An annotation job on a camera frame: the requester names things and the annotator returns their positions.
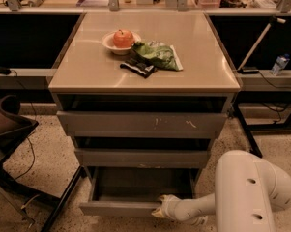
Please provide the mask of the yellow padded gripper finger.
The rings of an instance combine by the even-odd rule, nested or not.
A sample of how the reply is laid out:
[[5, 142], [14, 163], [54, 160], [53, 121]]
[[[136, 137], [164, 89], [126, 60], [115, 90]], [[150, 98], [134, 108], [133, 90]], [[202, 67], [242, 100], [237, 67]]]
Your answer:
[[155, 218], [164, 218], [164, 214], [163, 214], [163, 212], [162, 212], [161, 207], [156, 208], [156, 209], [152, 212], [152, 215], [153, 215]]

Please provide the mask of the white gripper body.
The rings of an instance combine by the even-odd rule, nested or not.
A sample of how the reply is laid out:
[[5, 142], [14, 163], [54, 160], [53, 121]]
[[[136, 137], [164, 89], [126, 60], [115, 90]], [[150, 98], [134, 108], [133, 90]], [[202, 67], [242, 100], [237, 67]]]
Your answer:
[[158, 217], [184, 221], [187, 218], [184, 201], [174, 195], [163, 195], [158, 206]]

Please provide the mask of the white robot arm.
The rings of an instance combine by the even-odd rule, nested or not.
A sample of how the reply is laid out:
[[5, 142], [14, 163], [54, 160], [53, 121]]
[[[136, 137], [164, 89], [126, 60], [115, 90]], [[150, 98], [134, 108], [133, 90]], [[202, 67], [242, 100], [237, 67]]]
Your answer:
[[163, 195], [152, 215], [187, 224], [214, 215], [217, 232], [276, 232], [273, 213], [290, 207], [290, 175], [249, 152], [233, 150], [218, 160], [214, 193], [197, 199]]

